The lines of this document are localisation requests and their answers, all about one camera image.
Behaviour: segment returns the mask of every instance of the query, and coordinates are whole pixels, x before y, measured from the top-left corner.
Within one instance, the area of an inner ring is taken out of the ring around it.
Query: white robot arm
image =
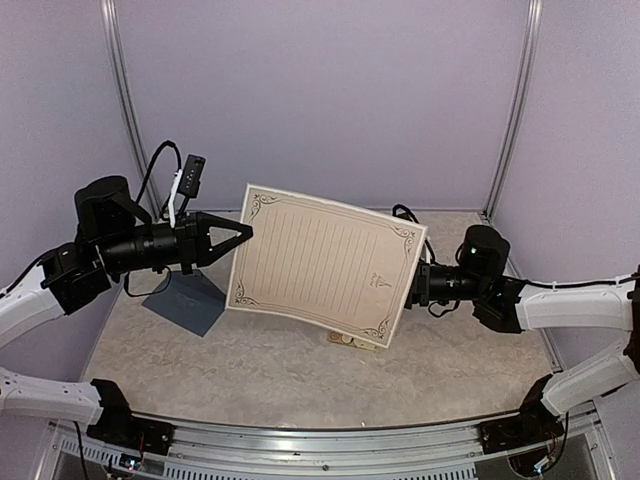
[[[516,312],[523,330],[553,327],[603,327],[633,331],[635,282],[572,289],[527,285]],[[597,396],[640,379],[628,341],[618,341],[575,367],[554,375],[544,386],[542,404],[558,416]]]
[[[640,272],[583,283],[542,284],[503,275],[509,249],[494,229],[470,227],[456,255],[457,266],[418,265],[405,306],[470,300],[480,323],[500,333],[601,327],[631,332],[631,336],[567,371],[538,380],[517,416],[482,423],[485,453],[560,436],[559,416],[640,379]]]
[[[163,143],[154,159],[164,146],[172,145]],[[123,177],[101,178],[78,191],[76,239],[38,257],[15,282],[0,290],[0,348],[45,322],[76,312],[110,289],[111,281],[118,282],[131,271],[149,268],[160,273],[168,265],[179,264],[188,274],[194,265],[210,265],[248,240],[252,236],[248,225],[185,212],[188,200],[197,195],[204,162],[189,155],[184,170],[179,165],[171,200],[180,193],[184,201],[177,213],[170,208],[170,223],[152,223],[150,215],[131,199]],[[213,227],[237,234],[212,245],[209,229]],[[132,415],[114,382],[56,382],[1,367],[0,382],[0,415],[75,421],[88,425],[90,437],[128,448],[138,449],[144,438],[145,450],[158,454],[166,454],[171,444],[173,426]]]

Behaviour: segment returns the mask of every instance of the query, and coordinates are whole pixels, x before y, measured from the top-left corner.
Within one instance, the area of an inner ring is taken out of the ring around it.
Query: paper sheet
[[[390,215],[249,185],[227,308],[275,313],[387,348],[426,227]]]

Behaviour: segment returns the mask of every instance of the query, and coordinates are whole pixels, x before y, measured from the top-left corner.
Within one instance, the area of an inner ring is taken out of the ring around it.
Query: blue fabric
[[[164,282],[155,291],[163,288]],[[169,287],[142,302],[149,310],[204,337],[224,312],[225,294],[200,270],[192,275],[173,272]]]

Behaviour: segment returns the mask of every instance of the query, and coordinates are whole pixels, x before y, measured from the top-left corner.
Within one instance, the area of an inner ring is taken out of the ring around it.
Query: lavender wall
[[[579,280],[640,263],[640,3],[546,2],[495,223],[524,275]],[[571,366],[618,332],[556,330]],[[640,384],[598,402],[622,479],[640,478]]]
[[[255,182],[369,207],[484,206],[526,1],[139,0],[118,16],[151,152],[209,159],[193,208]],[[167,191],[173,159],[156,179]]]
[[[99,2],[0,1],[0,284],[72,240],[74,192],[119,173],[138,185],[118,109]],[[115,292],[0,350],[0,365],[79,378]],[[31,478],[46,426],[0,418],[0,477]]]

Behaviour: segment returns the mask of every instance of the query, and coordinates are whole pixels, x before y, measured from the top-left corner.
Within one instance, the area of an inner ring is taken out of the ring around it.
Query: beige tabletop
[[[466,228],[480,223],[474,213],[418,217],[447,264]],[[231,261],[229,254],[203,269],[223,291]],[[153,290],[162,278],[138,272],[132,289]],[[238,311],[201,338],[143,300],[120,295],[85,378],[114,380],[133,410],[167,417],[300,428],[452,421],[513,410],[550,372],[537,333],[491,332],[468,302],[441,319],[406,310],[391,347],[369,352],[329,343],[310,324]]]

